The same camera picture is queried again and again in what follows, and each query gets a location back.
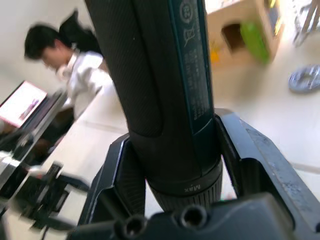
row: monitor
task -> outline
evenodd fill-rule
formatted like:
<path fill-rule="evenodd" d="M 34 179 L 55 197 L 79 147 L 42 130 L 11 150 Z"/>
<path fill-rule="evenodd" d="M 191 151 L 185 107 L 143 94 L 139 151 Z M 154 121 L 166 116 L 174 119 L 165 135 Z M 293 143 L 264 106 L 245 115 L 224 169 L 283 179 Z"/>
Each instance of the monitor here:
<path fill-rule="evenodd" d="M 45 91 L 24 81 L 0 105 L 0 119 L 20 128 L 46 96 Z"/>

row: black cable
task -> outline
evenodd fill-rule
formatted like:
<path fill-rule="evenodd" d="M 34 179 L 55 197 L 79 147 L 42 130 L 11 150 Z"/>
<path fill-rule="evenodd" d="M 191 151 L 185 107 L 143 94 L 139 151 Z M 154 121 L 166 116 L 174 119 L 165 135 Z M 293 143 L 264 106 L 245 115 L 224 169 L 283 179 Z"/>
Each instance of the black cable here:
<path fill-rule="evenodd" d="M 46 226 L 40 240 L 45 240 L 48 230 L 49 230 L 49 227 Z"/>

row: white floor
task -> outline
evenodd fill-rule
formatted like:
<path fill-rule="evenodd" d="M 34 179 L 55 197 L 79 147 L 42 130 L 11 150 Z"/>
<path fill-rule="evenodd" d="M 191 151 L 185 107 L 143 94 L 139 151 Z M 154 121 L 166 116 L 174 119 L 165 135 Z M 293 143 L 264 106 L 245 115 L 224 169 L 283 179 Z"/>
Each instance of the white floor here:
<path fill-rule="evenodd" d="M 288 78 L 293 71 L 307 64 L 320 63 L 320 34 L 310 37 L 298 49 L 293 47 L 292 39 L 292 28 L 288 27 L 274 62 L 266 68 L 242 67 L 214 71 L 214 104 L 216 108 L 227 108 L 236 112 L 244 121 L 268 136 L 292 163 L 314 195 L 320 199 L 320 91 L 297 95 L 288 89 Z M 118 115 L 115 119 L 118 120 L 117 123 L 123 121 Z M 74 130 L 81 129 L 75 131 L 79 138 L 91 139 L 87 136 L 89 134 L 92 137 L 94 135 L 94 138 L 98 136 L 101 140 L 99 142 L 105 141 L 105 134 L 108 132 L 107 141 L 103 142 L 104 145 L 108 145 L 126 131 L 121 126 L 122 124 L 103 127 L 99 122 L 95 122 L 90 126 L 95 130 L 90 133 L 84 130 L 85 127 L 79 128 L 79 125 L 75 126 Z M 86 170 L 90 169 L 88 178 L 92 179 L 97 169 L 93 167 L 91 153 L 98 146 L 90 141 L 82 144 L 88 143 L 90 147 L 87 147 L 87 150 L 82 149 L 79 143 L 70 142 L 64 145 L 64 148 L 77 149 L 76 153 L 70 155 L 70 162 L 65 167 L 82 176 L 88 176 Z M 58 153 L 53 157 L 59 160 Z M 86 161 L 82 161 L 79 167 L 72 167 L 79 159 Z M 228 179 L 225 178 L 222 193 L 224 197 L 227 197 L 232 189 L 227 183 Z M 62 211 L 64 215 L 77 220 L 86 197 L 73 193 L 71 198 L 73 201 L 67 202 Z M 157 211 L 160 211 L 157 203 L 154 200 L 150 201 L 146 210 L 147 216 Z M 13 213 L 7 214 L 7 219 L 12 240 L 40 239 L 38 233 L 28 230 L 30 223 L 27 221 L 19 220 Z M 63 238 L 62 234 L 51 231 L 47 240 Z"/>

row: white wall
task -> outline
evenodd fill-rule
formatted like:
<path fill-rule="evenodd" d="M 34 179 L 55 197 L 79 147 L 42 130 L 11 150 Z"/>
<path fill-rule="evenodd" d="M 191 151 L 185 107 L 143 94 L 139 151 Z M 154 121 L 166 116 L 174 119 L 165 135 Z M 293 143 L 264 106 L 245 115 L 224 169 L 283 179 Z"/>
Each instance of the white wall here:
<path fill-rule="evenodd" d="M 45 22 L 56 27 L 74 8 L 79 20 L 91 25 L 84 0 L 12 0 L 0 3 L 0 99 L 21 81 L 27 80 L 49 93 L 61 87 L 55 75 L 43 64 L 24 60 L 24 41 L 30 25 Z"/>

